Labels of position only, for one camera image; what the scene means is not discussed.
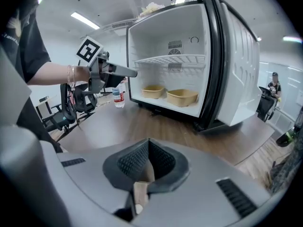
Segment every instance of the ceiling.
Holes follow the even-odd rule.
[[[71,17],[75,11],[99,26],[138,16],[150,2],[170,5],[175,0],[43,0],[37,9],[41,30],[80,38],[93,31]],[[261,50],[281,44],[284,35],[296,35],[280,6],[274,0],[226,0],[262,37]]]

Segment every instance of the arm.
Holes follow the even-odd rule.
[[[278,91],[278,92],[275,94],[275,98],[276,98],[276,99],[279,99],[280,96],[281,96],[281,91]]]
[[[58,65],[50,61],[41,38],[34,12],[25,26],[19,43],[24,80],[29,85],[55,85],[74,81],[72,67]],[[75,81],[88,81],[89,69],[74,67]]]
[[[74,81],[72,66],[70,67],[70,82]],[[67,83],[68,67],[52,62],[46,62],[29,80],[29,85],[55,85]],[[89,69],[85,66],[74,66],[75,81],[89,81]]]
[[[277,92],[275,94],[275,98],[279,99],[281,96],[281,85],[278,85]]]

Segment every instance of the chair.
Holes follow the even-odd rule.
[[[262,96],[257,108],[258,118],[266,122],[274,115],[276,105],[276,98],[271,96],[270,90],[264,87],[259,87],[262,91]]]
[[[76,114],[71,108],[71,103],[67,98],[67,92],[68,92],[68,85],[67,84],[61,84],[60,85],[60,92],[61,92],[61,106],[62,108],[60,109],[59,105],[55,105],[58,109],[58,112],[52,113],[48,117],[45,117],[42,119],[42,122],[44,125],[46,125],[46,130],[48,132],[53,131],[53,130],[64,130],[64,135],[60,137],[64,137],[67,135],[74,127],[77,125],[73,126],[72,128],[69,128],[69,125],[72,123],[75,123],[76,121]]]
[[[84,116],[78,118],[79,119],[87,119],[90,117],[93,113],[93,111],[96,108],[97,105],[97,98],[90,92],[86,92],[85,89],[87,89],[87,84],[81,84],[79,86],[75,87],[75,90],[73,92],[73,98],[75,101],[74,107],[76,111],[79,113],[85,113]],[[90,103],[86,104],[85,97],[88,97]]]

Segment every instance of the robotic arm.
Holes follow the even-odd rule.
[[[103,51],[91,63],[89,92],[99,93],[104,87],[116,87],[125,78],[135,78],[137,71],[107,62],[109,53]]]

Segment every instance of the refrigerator door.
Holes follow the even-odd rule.
[[[227,81],[217,119],[232,126],[253,116],[260,102],[259,43],[245,20],[225,1],[219,2]]]
[[[215,126],[215,119],[223,99],[227,79],[227,68],[225,62],[226,45],[224,43],[224,31],[222,19],[218,10],[219,0],[197,0],[203,2],[208,15],[209,29],[211,34],[211,59],[207,91],[204,105],[197,122],[199,130],[205,130]]]

